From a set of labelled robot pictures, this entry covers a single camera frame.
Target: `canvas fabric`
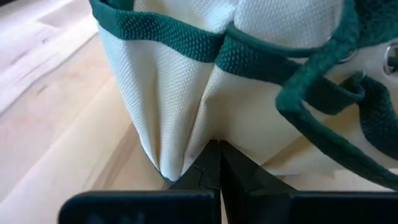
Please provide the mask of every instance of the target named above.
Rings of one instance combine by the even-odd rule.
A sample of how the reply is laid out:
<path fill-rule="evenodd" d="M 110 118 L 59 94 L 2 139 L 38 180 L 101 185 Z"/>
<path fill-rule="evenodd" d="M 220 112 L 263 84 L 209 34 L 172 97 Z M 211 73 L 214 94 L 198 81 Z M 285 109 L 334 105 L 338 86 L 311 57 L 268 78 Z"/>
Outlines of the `canvas fabric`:
<path fill-rule="evenodd" d="M 380 16 L 398 2 L 374 2 L 91 5 L 143 149 L 166 179 L 220 139 L 276 175 L 346 168 L 398 189 L 386 169 L 398 167 L 398 78 L 383 70 L 398 27 Z M 377 14 L 365 13 L 370 4 Z"/>

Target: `woven fabric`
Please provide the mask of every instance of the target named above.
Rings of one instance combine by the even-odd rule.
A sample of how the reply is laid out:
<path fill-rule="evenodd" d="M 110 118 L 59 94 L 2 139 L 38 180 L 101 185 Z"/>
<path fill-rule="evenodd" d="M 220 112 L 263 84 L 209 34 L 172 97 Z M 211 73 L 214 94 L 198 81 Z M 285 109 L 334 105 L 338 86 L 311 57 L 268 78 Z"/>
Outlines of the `woven fabric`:
<path fill-rule="evenodd" d="M 361 86 L 366 92 L 358 103 L 363 133 L 380 151 L 398 160 L 398 118 L 389 91 L 370 78 L 363 80 Z"/>
<path fill-rule="evenodd" d="M 318 122 L 328 123 L 332 118 L 326 114 L 350 110 L 353 103 L 361 106 L 371 101 L 366 92 L 375 85 L 362 86 L 365 79 L 358 70 L 389 91 L 397 91 L 391 78 L 379 71 L 380 52 L 386 48 L 380 43 L 396 33 L 380 30 L 379 37 L 373 37 L 367 31 L 383 27 L 380 13 L 390 13 L 389 9 L 377 8 L 374 14 L 351 0 L 138 0 L 135 11 L 127 3 L 112 0 L 110 5 L 117 10 L 91 0 L 144 150 L 164 177 L 177 180 L 208 140 L 224 139 L 265 167 L 283 164 L 276 173 L 297 174 L 320 166 L 337 169 L 338 162 L 378 184 L 397 188 L 397 177 L 381 166 L 397 164 L 375 154 L 372 145 L 359 138 L 359 122 L 333 117 L 334 124 L 355 126 L 347 128 L 352 133 L 344 136 L 361 149 Z M 395 7 L 395 2 L 384 3 Z M 382 18 L 395 25 L 394 15 Z M 343 63 L 358 46 L 373 44 L 380 45 L 376 50 L 360 49 Z M 303 59 L 303 65 L 295 62 Z M 372 110 L 390 102 L 385 94 L 373 99 L 377 103 L 368 106 Z M 374 117 L 366 115 L 369 118 L 361 116 L 362 123 Z M 394 116 L 378 120 L 391 119 Z M 371 129 L 371 135 L 365 134 L 373 146 L 393 144 L 378 145 L 375 141 L 382 132 L 372 135 L 377 124 L 370 121 L 365 126 Z M 302 135 L 323 154 L 304 151 L 284 163 L 275 161 L 286 149 L 297 146 Z M 304 161 L 303 169 L 292 166 L 298 161 Z"/>
<path fill-rule="evenodd" d="M 343 0 L 242 0 L 234 24 L 255 38 L 279 46 L 320 47 L 337 28 L 342 5 Z"/>
<path fill-rule="evenodd" d="M 156 12 L 197 28 L 222 33 L 233 20 L 238 0 L 135 0 L 137 12 Z"/>

